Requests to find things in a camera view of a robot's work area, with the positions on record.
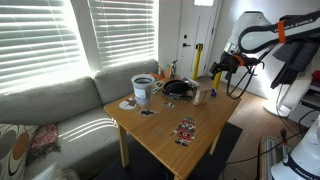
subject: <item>paint bucket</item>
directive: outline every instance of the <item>paint bucket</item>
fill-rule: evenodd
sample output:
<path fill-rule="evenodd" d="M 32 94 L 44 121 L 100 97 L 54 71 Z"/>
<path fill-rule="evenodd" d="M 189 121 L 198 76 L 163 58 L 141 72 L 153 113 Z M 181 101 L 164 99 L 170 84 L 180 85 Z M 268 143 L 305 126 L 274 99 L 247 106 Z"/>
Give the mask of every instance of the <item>paint bucket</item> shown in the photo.
<path fill-rule="evenodd" d="M 138 74 L 131 78 L 137 104 L 148 105 L 151 101 L 154 77 L 149 74 Z"/>

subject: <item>door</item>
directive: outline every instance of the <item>door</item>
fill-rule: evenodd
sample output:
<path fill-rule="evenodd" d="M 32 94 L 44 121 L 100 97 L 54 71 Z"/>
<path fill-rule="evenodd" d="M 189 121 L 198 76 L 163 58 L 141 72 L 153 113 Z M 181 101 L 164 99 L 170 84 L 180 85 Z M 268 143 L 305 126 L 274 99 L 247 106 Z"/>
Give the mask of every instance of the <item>door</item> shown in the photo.
<path fill-rule="evenodd" d="M 213 6 L 196 6 L 194 0 L 181 0 L 180 30 L 177 52 L 177 73 L 192 78 L 196 44 L 203 44 L 197 77 L 206 73 L 206 66 L 211 52 L 214 25 L 217 21 L 218 7 L 221 0 L 214 0 Z"/>

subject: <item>dark rug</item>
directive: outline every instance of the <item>dark rug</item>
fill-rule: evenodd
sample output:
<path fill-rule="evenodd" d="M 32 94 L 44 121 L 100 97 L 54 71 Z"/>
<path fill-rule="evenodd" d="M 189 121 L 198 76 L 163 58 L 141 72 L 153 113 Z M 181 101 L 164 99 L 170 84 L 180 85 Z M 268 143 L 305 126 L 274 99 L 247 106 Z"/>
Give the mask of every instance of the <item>dark rug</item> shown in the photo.
<path fill-rule="evenodd" d="M 241 128 L 227 123 L 220 134 L 214 154 L 211 156 L 208 149 L 188 179 L 218 179 L 241 132 Z M 122 168 L 121 160 L 118 159 L 94 180 L 171 180 L 174 178 L 174 175 L 138 142 L 129 145 L 129 158 L 130 165 L 127 168 Z"/>

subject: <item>window blinds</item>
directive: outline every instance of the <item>window blinds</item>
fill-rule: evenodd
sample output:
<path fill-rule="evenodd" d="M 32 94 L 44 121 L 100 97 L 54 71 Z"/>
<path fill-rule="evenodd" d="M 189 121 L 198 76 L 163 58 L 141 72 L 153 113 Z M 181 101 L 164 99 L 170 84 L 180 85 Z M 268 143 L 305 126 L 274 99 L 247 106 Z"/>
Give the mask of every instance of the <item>window blinds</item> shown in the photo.
<path fill-rule="evenodd" d="M 77 30 L 69 1 L 0 0 L 0 92 L 86 72 Z"/>
<path fill-rule="evenodd" d="M 154 0 L 88 0 L 103 67 L 155 59 Z"/>

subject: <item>gray sofa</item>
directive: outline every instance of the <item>gray sofa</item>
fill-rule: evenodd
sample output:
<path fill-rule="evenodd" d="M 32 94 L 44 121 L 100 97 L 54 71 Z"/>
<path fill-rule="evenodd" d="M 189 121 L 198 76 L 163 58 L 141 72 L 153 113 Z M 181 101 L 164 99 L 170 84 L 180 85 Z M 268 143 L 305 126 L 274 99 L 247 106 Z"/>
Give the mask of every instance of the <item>gray sofa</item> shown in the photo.
<path fill-rule="evenodd" d="M 119 158 L 116 123 L 103 110 L 108 104 L 133 92 L 131 77 L 156 73 L 155 60 L 114 67 L 94 78 L 35 88 L 0 97 L 0 123 L 46 125 L 57 123 L 61 152 L 51 152 L 26 166 L 31 179 L 57 162 L 90 179 Z"/>

